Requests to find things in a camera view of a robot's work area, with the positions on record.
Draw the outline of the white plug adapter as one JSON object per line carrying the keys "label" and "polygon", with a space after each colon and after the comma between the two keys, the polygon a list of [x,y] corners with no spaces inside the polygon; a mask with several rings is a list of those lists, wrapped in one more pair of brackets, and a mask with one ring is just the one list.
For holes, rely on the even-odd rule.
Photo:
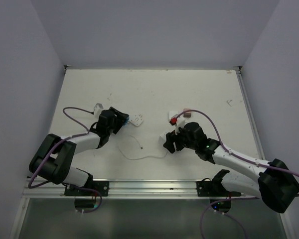
{"label": "white plug adapter", "polygon": [[130,116],[129,123],[131,123],[135,127],[141,126],[143,122],[144,122],[144,119],[143,119],[142,114]]}

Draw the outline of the white power brick charger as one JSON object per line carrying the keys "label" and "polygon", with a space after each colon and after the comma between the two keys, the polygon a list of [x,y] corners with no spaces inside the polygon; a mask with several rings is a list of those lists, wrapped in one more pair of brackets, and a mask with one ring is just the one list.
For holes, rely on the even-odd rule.
{"label": "white power brick charger", "polygon": [[177,117],[179,114],[179,111],[169,111],[168,112],[168,121],[171,121],[172,118]]}

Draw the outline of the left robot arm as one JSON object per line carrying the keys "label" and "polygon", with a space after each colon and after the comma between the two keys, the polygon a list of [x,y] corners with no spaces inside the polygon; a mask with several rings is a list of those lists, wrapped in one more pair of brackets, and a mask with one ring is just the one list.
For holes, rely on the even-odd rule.
{"label": "left robot arm", "polygon": [[[67,110],[79,110],[98,118],[90,127],[87,127],[70,116]],[[101,105],[96,105],[92,112],[77,107],[65,107],[63,113],[82,126],[85,131],[63,137],[48,134],[29,164],[32,176],[28,188],[33,189],[47,183],[74,185],[80,194],[86,196],[94,189],[91,181],[93,176],[72,167],[74,155],[103,147],[109,141],[111,134],[117,134],[127,124],[130,116],[114,107],[105,110]]]}

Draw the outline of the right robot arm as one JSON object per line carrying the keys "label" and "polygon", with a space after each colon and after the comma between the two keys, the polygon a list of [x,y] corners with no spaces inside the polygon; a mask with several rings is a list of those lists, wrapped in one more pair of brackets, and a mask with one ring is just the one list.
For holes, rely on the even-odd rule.
{"label": "right robot arm", "polygon": [[162,134],[160,141],[171,154],[187,148],[201,160],[224,167],[213,178],[196,182],[199,197],[245,194],[261,199],[277,213],[284,213],[299,193],[299,183],[283,161],[261,160],[227,149],[220,141],[208,138],[196,122]]}

